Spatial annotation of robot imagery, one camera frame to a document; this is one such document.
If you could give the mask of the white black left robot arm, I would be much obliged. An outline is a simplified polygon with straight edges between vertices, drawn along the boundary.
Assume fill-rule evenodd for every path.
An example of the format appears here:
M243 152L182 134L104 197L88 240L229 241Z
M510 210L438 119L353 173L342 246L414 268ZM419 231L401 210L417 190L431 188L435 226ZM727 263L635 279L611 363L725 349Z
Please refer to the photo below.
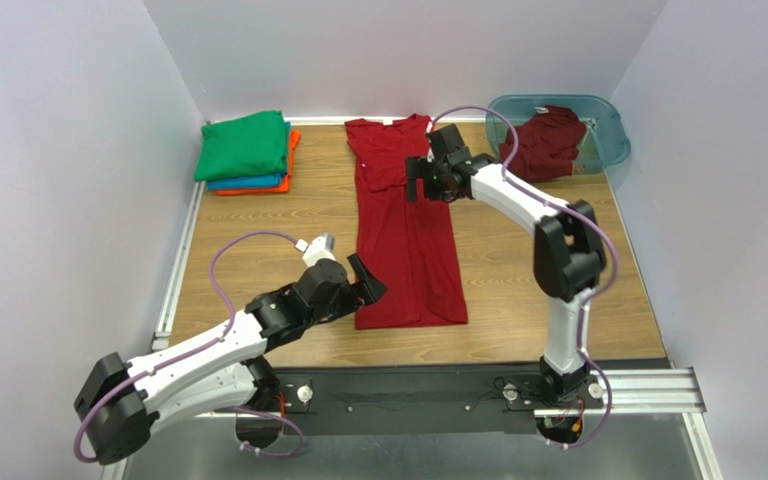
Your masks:
M98 359L74 401L80 420L74 456L110 465L180 421L268 405L279 382L266 366L267 353L386 295L387 286L358 255L348 262L319 259L297 281L254 297L242 310L232 308L224 322L166 350Z

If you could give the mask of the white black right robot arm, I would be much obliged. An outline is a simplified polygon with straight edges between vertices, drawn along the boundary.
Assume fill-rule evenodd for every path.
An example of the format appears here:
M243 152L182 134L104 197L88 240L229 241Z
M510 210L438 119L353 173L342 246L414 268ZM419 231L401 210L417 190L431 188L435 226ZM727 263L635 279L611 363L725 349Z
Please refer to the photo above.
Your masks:
M548 404L573 398L590 376L586 360L590 304L607 260L594 210L566 203L511 174L498 159L474 155L454 125L430 128L429 152L405 162L407 198L480 201L533 238L533 276L549 299L547 345L536 392Z

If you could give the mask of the dark red t shirt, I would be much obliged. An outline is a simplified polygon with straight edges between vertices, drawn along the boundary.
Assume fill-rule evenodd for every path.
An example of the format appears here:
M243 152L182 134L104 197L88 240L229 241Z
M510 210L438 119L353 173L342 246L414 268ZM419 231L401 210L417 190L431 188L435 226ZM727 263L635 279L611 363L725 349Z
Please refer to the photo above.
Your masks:
M571 109L552 105L545 109L545 113L537 113L515 127L517 148L510 131L499 145L502 160L515 153L508 165L509 172L530 183L572 176L578 145L587 132L586 125Z

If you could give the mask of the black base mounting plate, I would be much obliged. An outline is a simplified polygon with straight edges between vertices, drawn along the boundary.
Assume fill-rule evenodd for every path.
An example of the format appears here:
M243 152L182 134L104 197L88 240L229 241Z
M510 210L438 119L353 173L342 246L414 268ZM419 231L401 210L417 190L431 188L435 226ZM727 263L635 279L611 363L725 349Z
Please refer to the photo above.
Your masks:
M278 367L288 418L308 436L502 432L536 434L546 418L599 414L590 377L548 404L534 362Z

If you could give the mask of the green folded t shirt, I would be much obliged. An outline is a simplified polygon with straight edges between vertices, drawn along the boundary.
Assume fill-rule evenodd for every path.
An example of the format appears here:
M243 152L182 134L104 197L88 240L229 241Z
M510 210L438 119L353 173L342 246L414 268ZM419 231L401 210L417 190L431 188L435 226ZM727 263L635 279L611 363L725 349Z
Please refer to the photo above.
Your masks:
M288 130L280 110L264 110L201 127L197 182L284 173Z

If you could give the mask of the teal plastic bin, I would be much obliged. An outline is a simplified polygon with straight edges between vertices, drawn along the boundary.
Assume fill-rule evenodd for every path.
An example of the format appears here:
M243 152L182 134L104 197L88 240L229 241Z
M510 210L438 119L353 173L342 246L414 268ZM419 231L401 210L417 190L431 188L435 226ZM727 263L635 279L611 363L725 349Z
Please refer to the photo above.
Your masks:
M544 182L595 174L627 160L631 141L619 111L585 94L511 94L493 100L486 135L511 174Z

